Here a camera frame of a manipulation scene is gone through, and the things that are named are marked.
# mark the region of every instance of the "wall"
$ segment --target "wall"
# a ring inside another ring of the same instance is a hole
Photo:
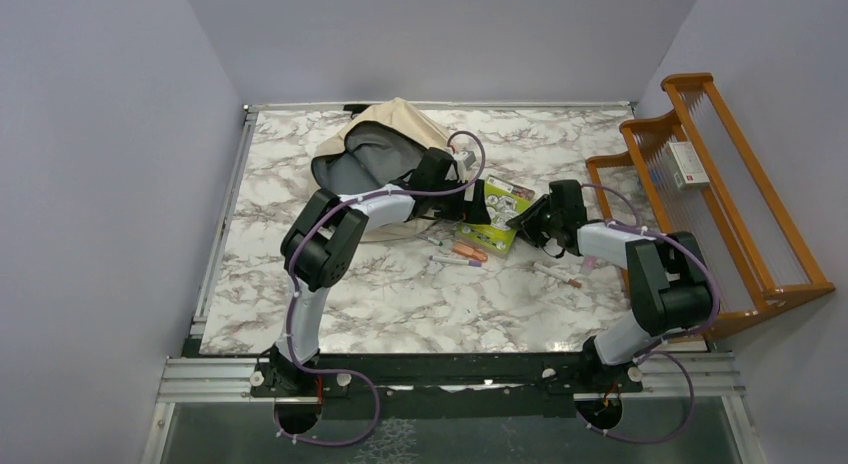
[[[697,0],[637,107],[671,108],[660,81],[708,71],[825,274],[821,299],[731,339],[769,462],[844,462],[848,355],[848,0]]]
[[[1,462],[138,462],[242,119],[185,0],[0,0]]]
[[[636,100],[694,0],[189,0],[242,100]]]

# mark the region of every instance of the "white box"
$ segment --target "white box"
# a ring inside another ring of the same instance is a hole
[[[678,190],[710,185],[710,178],[689,141],[667,142],[662,150],[666,166]]]

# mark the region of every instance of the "marble table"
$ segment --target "marble table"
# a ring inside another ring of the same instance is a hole
[[[487,174],[530,187],[537,196],[556,179],[589,182],[585,159],[623,152],[618,126],[631,118],[625,107],[425,112],[450,130],[476,133],[486,146]],[[257,353],[279,336],[287,304],[280,242],[308,199],[311,153],[349,119],[341,111],[259,115],[201,353]],[[613,171],[603,179],[652,221],[635,172]],[[594,192],[584,197],[590,217],[598,217]],[[610,202],[616,216],[631,220],[623,204]],[[437,223],[426,234],[451,241],[455,226]],[[576,289],[535,271],[533,263],[576,276],[581,258],[555,260],[524,242],[482,268],[430,262],[438,252],[420,239],[361,244],[327,300],[322,351],[572,351],[628,310],[619,273],[609,264],[578,276],[583,287]]]

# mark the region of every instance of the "wooden frame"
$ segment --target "wooden frame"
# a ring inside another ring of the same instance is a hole
[[[706,208],[715,221],[727,251],[733,260],[745,290],[751,297],[753,308],[741,312],[722,312],[715,325],[708,331],[708,338],[726,337],[778,314],[800,306],[813,299],[834,291],[810,249],[801,237],[798,228],[789,216],[786,207],[775,192],[771,181],[756,158],[747,139],[739,128],[733,114],[716,88],[713,77],[707,73],[676,74],[662,82],[662,88],[669,96],[673,110],[653,119],[634,119],[620,126],[627,143],[627,152],[615,156],[596,156],[586,161],[592,182],[600,184],[598,169],[609,167],[634,167],[642,181],[642,187],[654,211],[662,232],[672,232],[674,223],[669,217],[667,204],[662,202],[660,193],[654,185],[646,164],[661,147],[670,140],[688,140],[695,148],[701,163],[710,178],[710,186],[701,191]],[[786,238],[794,256],[807,277],[808,283],[781,284],[769,271],[756,242],[751,236],[748,224],[742,218],[736,203],[731,197],[721,174],[713,162],[712,156],[704,144],[698,126],[693,119],[686,98],[699,99],[706,105],[711,104],[722,126],[727,131],[745,168],[751,175],[757,190],[771,211],[775,222]],[[597,191],[598,203],[605,218],[612,217],[609,202],[603,192]]]

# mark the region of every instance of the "beige bag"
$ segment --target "beige bag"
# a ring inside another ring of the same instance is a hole
[[[325,156],[340,155],[345,153],[345,137],[358,124],[372,121],[383,126],[389,127],[394,131],[403,134],[415,143],[424,148],[437,147],[445,149],[447,147],[448,130],[434,122],[429,117],[425,116],[412,104],[401,98],[392,99],[389,102],[370,106],[356,118],[350,121],[338,134],[327,139],[318,145],[315,149],[315,154],[312,156],[313,165],[309,173],[309,193],[310,195],[318,190],[319,184],[315,178],[315,162],[318,158]],[[412,166],[417,165],[417,162],[410,163]],[[385,183],[376,185],[374,189],[382,187]],[[356,191],[344,191],[338,193],[356,194]],[[427,229],[433,221],[426,219],[413,219],[409,222],[389,224],[378,229],[369,231],[362,236],[362,242],[388,241],[392,239],[404,239],[415,236],[421,231]]]

